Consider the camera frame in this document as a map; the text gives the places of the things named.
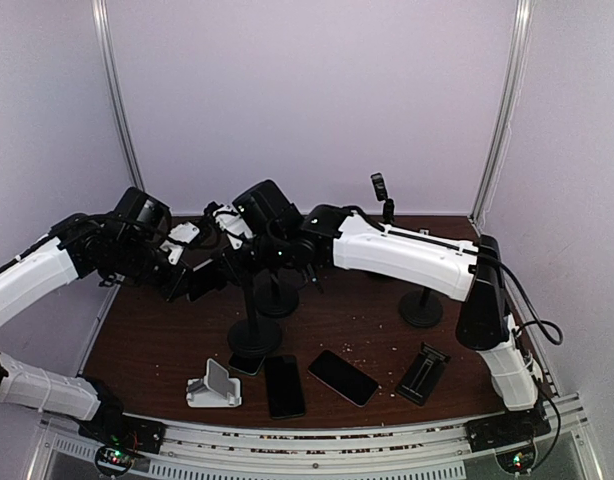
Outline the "black stand with teal phone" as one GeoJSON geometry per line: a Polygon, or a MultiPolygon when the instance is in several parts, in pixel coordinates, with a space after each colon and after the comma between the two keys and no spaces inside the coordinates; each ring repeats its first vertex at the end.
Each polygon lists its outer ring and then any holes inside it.
{"type": "Polygon", "coordinates": [[[296,287],[281,280],[277,273],[270,273],[269,279],[255,288],[254,301],[263,316],[282,319],[298,308],[299,294],[296,287]]]}

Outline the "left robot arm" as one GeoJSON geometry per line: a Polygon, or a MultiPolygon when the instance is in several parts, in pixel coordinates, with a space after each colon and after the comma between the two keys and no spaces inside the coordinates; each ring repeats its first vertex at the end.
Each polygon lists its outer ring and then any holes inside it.
{"type": "MultiPolygon", "coordinates": [[[[167,205],[128,188],[103,214],[73,214],[0,267],[0,328],[46,295],[97,273],[105,287],[149,285],[167,301],[189,294],[186,250],[209,250],[221,231],[216,203],[190,222],[173,225],[167,205]]],[[[110,444],[131,433],[121,401],[100,381],[66,377],[21,363],[0,351],[0,403],[72,417],[110,444]]]]}

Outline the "grey smartphone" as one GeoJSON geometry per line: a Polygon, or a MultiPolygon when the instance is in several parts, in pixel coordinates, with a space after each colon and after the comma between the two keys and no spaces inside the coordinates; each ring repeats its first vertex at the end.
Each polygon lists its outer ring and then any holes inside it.
{"type": "Polygon", "coordinates": [[[230,369],[247,375],[247,376],[256,376],[261,368],[263,367],[265,362],[265,357],[242,357],[236,354],[232,354],[229,361],[228,366],[230,369]]]}

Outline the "white folding phone stand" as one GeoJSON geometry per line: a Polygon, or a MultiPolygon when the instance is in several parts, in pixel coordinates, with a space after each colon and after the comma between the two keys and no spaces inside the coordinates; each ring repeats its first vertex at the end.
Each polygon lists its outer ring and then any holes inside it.
{"type": "Polygon", "coordinates": [[[241,381],[212,358],[206,361],[203,377],[187,380],[186,402],[191,408],[237,408],[242,401],[241,381]]]}

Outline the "black folding phone stand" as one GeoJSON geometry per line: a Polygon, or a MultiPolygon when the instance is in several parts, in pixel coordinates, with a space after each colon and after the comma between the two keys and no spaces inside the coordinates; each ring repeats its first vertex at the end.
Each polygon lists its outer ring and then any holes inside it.
{"type": "Polygon", "coordinates": [[[417,406],[424,406],[450,360],[448,354],[422,342],[418,355],[396,385],[395,392],[417,406]]]}

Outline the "front aluminium rail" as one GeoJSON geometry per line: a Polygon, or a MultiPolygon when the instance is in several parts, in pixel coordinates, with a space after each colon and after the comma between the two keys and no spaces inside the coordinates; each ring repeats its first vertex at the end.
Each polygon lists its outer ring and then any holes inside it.
{"type": "MultiPolygon", "coordinates": [[[[522,443],[471,448],[467,417],[351,429],[255,429],[165,422],[158,453],[143,453],[119,479],[609,479],[577,398],[562,398],[561,430],[538,437],[531,475],[505,472],[503,458],[522,443]]],[[[99,447],[69,421],[43,419],[24,479],[105,479],[99,447]]]]}

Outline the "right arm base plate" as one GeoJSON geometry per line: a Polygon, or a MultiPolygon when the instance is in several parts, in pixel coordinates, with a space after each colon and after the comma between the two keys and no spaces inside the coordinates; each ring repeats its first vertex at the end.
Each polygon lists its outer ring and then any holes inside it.
{"type": "Polygon", "coordinates": [[[551,424],[540,414],[507,412],[465,424],[466,437],[472,452],[499,449],[551,432],[551,424]]]}

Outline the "black gooseneck stand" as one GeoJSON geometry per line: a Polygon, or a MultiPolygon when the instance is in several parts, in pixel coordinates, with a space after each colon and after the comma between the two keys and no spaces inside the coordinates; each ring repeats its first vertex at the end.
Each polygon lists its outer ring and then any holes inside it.
{"type": "Polygon", "coordinates": [[[443,317],[440,300],[428,288],[405,294],[398,303],[400,317],[415,328],[433,328],[443,317]]]}
{"type": "Polygon", "coordinates": [[[240,277],[246,318],[234,323],[228,331],[227,341],[231,351],[241,357],[263,357],[276,351],[282,342],[281,327],[273,320],[258,317],[253,277],[244,273],[240,277]]]}

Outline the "right aluminium frame post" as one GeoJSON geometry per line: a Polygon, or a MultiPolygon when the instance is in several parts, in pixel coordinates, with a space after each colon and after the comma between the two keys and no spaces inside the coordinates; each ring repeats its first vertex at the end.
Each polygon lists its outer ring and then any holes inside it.
{"type": "Polygon", "coordinates": [[[511,123],[515,106],[520,96],[526,68],[526,56],[534,6],[535,2],[530,0],[516,2],[515,18],[499,109],[481,182],[470,215],[472,224],[478,232],[481,232],[485,227],[486,215],[491,209],[511,140],[511,123]]]}

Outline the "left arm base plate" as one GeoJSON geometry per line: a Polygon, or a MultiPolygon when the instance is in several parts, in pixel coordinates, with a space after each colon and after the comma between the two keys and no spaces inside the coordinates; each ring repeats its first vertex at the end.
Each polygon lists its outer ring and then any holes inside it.
{"type": "Polygon", "coordinates": [[[105,433],[103,427],[93,421],[77,420],[78,433],[86,438],[110,446],[122,452],[158,454],[165,436],[163,423],[124,415],[119,433],[105,433]]]}

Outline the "teal smartphone on stand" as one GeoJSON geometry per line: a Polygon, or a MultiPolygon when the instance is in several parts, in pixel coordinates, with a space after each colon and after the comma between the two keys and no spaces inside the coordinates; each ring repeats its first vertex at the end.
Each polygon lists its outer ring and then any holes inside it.
{"type": "Polygon", "coordinates": [[[323,293],[323,288],[321,285],[321,282],[318,278],[318,275],[316,273],[316,271],[314,270],[314,268],[311,265],[307,266],[307,274],[308,274],[308,279],[309,282],[316,288],[316,290],[319,293],[323,293]]]}

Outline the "aluminium frame post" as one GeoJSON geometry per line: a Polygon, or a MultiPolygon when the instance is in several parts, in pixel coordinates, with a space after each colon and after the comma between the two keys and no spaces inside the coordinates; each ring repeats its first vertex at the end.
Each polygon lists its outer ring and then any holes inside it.
{"type": "Polygon", "coordinates": [[[93,0],[91,2],[91,6],[95,32],[99,43],[113,117],[123,158],[128,170],[131,184],[141,190],[144,190],[145,183],[135,152],[128,116],[123,100],[116,58],[114,55],[107,2],[104,0],[93,0]]]}
{"type": "Polygon", "coordinates": [[[520,96],[526,68],[526,56],[534,6],[535,2],[530,0],[516,2],[515,18],[499,109],[481,182],[470,215],[472,224],[478,232],[481,232],[485,227],[486,215],[491,209],[511,140],[511,123],[515,106],[520,96]]]}

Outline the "pink smartphone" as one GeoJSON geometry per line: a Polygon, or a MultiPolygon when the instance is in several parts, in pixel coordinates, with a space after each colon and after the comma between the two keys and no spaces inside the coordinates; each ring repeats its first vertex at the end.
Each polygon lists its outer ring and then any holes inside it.
{"type": "Polygon", "coordinates": [[[357,407],[364,407],[379,389],[376,380],[330,350],[323,350],[308,372],[357,407]]]}

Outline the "blue smartphone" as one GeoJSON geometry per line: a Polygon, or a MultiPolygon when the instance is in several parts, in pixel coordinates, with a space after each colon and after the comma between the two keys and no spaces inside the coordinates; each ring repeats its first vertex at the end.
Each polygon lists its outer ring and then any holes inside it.
{"type": "Polygon", "coordinates": [[[264,374],[270,417],[280,420],[303,416],[306,404],[296,357],[268,357],[264,374]]]}

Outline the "black stand with pink phone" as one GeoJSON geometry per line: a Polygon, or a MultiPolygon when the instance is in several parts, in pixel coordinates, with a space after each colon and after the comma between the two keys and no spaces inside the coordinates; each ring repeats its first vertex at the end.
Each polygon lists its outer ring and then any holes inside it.
{"type": "Polygon", "coordinates": [[[370,176],[374,193],[378,202],[382,203],[382,218],[387,224],[393,224],[395,220],[395,202],[389,196],[383,175],[380,172],[370,176]]]}

